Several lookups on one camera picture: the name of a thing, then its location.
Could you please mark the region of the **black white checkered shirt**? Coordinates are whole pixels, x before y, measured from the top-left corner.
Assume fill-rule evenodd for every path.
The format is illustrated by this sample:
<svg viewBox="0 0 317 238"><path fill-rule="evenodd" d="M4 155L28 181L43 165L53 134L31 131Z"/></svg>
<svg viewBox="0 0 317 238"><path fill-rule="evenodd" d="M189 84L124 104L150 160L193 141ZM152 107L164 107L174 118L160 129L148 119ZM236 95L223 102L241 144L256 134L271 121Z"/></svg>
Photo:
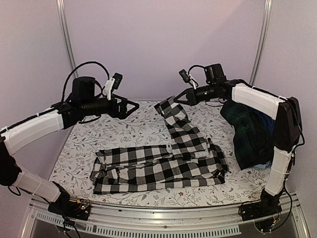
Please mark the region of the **black white checkered shirt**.
<svg viewBox="0 0 317 238"><path fill-rule="evenodd" d="M171 141L96 153L90 180L97 195L223 184L228 166L221 148L205 138L181 104L169 97L154 106Z"/></svg>

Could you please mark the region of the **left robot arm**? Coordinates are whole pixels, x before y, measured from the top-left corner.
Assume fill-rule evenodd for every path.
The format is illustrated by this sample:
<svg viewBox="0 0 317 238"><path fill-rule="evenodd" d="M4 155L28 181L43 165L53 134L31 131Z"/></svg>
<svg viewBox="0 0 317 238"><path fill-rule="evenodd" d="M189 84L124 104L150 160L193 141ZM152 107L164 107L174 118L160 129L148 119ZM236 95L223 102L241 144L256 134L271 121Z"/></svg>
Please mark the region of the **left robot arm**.
<svg viewBox="0 0 317 238"><path fill-rule="evenodd" d="M51 105L37 113L0 131L0 184L14 186L31 194L54 202L55 208L63 215L70 215L73 203L66 199L68 193L53 182L41 178L22 167L14 159L23 147L54 132L68 129L81 122L85 117L93 116L97 120L101 115L125 119L139 108L139 104L115 95L114 90L122 81L122 75L115 73L95 94L100 84L93 77L82 76L72 82L72 91L66 99Z"/></svg>

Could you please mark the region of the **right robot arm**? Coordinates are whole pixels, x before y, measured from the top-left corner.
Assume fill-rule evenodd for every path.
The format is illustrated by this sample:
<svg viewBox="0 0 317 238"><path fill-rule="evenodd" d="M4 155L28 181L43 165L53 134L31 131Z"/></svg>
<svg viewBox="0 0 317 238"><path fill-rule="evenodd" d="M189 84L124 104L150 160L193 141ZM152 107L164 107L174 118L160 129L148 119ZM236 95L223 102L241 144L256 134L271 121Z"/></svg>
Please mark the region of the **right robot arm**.
<svg viewBox="0 0 317 238"><path fill-rule="evenodd" d="M190 85L176 97L176 102L195 106L211 99L224 99L252 110L258 116L269 118L271 169L262 190L261 201L256 206L260 216L267 216L279 202L286 190L292 167L295 165L296 149L305 144L299 101L295 97L282 97L251 86L243 79L227 79L221 64L193 65L205 73L206 85L200 86L190 70L182 69L179 75Z"/></svg>

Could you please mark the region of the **floral patterned table mat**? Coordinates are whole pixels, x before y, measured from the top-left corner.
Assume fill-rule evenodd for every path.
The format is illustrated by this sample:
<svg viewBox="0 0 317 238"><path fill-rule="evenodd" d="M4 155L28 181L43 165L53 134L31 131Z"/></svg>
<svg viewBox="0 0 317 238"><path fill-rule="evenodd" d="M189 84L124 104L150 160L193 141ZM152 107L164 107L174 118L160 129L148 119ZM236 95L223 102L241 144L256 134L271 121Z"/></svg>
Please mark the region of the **floral patterned table mat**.
<svg viewBox="0 0 317 238"><path fill-rule="evenodd" d="M222 118L218 107L205 103L184 109L204 136L222 149L229 168L224 184L95 195L90 174L97 151L169 142L167 128L154 106L153 101L140 102L139 109L125 120L102 116L95 122L76 125L55 163L50 180L62 185L74 198L120 205L201 207L259 199L270 169L239 168L234 156L233 128Z"/></svg>

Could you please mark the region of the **dark green plaid garment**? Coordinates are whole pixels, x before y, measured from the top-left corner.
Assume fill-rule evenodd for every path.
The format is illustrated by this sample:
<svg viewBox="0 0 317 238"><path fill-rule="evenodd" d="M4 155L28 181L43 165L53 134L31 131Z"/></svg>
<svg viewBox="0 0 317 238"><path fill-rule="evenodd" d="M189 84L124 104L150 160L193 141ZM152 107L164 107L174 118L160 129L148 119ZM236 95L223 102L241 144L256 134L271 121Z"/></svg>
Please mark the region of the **dark green plaid garment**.
<svg viewBox="0 0 317 238"><path fill-rule="evenodd" d="M220 114L234 128L234 153L240 169L251 168L273 160L273 137L264 128L255 109L226 101Z"/></svg>

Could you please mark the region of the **light blue garment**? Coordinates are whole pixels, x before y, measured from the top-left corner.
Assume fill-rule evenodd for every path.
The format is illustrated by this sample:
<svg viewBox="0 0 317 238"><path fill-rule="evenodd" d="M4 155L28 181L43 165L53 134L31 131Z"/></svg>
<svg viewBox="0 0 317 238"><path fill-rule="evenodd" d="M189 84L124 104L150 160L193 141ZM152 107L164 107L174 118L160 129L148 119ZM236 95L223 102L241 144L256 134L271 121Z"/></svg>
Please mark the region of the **light blue garment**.
<svg viewBox="0 0 317 238"><path fill-rule="evenodd" d="M255 166L253 166L253 169L260 171L260 170L265 170L265 169L269 168L270 166L271 166L271 162L267 162L265 164L255 165Z"/></svg>

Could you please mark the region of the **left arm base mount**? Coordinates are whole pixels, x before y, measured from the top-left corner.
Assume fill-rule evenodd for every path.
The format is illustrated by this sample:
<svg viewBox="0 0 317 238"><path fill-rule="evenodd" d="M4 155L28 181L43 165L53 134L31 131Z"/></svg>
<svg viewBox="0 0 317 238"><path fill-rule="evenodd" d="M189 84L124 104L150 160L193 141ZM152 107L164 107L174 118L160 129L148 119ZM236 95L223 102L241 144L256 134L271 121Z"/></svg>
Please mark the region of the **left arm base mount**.
<svg viewBox="0 0 317 238"><path fill-rule="evenodd" d="M51 202L48 211L77 220L87 221L91 212L91 204L83 199L70 201L69 199Z"/></svg>

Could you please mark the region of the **right aluminium frame post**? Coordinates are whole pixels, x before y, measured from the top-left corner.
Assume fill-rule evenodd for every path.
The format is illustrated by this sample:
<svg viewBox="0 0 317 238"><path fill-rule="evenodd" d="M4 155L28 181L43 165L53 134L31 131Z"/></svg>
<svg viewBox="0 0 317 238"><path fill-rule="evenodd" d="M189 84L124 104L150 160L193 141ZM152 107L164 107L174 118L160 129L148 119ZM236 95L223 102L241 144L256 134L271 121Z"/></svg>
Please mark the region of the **right aluminium frame post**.
<svg viewBox="0 0 317 238"><path fill-rule="evenodd" d="M250 82L249 82L251 86L255 85L257 75L260 69L266 37L267 37L267 32L268 32L269 23L270 23L271 9L272 9L272 0L265 0L262 24L260 29L260 37L259 37L258 47L256 50L255 60L252 67Z"/></svg>

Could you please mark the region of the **aluminium frame post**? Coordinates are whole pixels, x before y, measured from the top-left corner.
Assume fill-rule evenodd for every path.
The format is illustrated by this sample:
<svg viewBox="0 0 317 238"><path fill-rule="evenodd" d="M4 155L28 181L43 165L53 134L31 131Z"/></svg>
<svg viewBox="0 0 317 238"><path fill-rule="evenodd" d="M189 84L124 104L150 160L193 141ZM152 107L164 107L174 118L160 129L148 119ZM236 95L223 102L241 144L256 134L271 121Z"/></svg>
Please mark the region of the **aluminium frame post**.
<svg viewBox="0 0 317 238"><path fill-rule="evenodd" d="M70 68L73 70L76 67L76 63L75 63L75 59L73 55L73 50L72 50L72 45L71 45L71 40L70 40L70 35L69 35L69 30L67 25L64 1L56 0L56 5L57 5L59 22L60 22L60 28L62 32L62 38L64 41L65 50L66 50L66 55L68 58Z"/></svg>
<svg viewBox="0 0 317 238"><path fill-rule="evenodd" d="M255 85L257 75L260 69L266 37L267 37L267 32L268 32L269 23L270 23L271 9L272 9L272 0L265 0L262 24L260 29L260 37L259 37L258 47L256 50L255 60L252 67L250 82L249 82L251 86Z"/></svg>

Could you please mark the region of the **left aluminium frame post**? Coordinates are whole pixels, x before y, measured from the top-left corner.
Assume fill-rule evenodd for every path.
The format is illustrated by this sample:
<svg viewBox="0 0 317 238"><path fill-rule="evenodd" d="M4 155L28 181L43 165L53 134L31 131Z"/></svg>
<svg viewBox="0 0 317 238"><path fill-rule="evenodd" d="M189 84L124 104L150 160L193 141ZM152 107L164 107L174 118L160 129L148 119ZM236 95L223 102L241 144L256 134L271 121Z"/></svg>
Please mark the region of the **left aluminium frame post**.
<svg viewBox="0 0 317 238"><path fill-rule="evenodd" d="M73 55L73 50L72 50L72 45L71 45L71 40L70 40L70 35L69 35L69 30L67 25L64 1L56 0L56 5L57 5L59 22L60 22L60 28L62 32L62 38L64 41L65 50L66 50L66 55L68 58L70 68L73 70L76 67L76 63L75 63L75 59Z"/></svg>

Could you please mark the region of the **front aluminium rail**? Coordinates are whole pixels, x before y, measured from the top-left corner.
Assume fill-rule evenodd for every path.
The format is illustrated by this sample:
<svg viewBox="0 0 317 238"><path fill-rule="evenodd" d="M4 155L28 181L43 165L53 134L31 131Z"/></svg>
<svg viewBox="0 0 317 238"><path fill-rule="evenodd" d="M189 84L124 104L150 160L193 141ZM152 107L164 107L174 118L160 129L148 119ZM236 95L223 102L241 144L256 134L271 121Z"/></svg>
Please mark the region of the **front aluminium rail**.
<svg viewBox="0 0 317 238"><path fill-rule="evenodd" d="M132 207L91 203L87 220L65 223L34 198L24 238L311 238L296 194L280 198L280 210L252 217L248 203L188 208Z"/></svg>

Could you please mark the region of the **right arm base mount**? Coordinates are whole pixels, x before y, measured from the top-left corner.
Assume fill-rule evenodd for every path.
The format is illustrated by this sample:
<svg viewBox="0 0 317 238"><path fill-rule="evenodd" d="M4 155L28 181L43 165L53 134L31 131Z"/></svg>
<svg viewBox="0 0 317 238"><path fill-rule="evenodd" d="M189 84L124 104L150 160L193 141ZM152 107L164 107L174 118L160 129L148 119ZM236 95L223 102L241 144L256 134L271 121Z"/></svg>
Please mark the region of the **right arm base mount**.
<svg viewBox="0 0 317 238"><path fill-rule="evenodd" d="M241 216L242 221L249 221L272 215L280 215L281 212L282 208L279 203L276 206L267 208L263 207L260 201L246 201L238 208L238 214Z"/></svg>

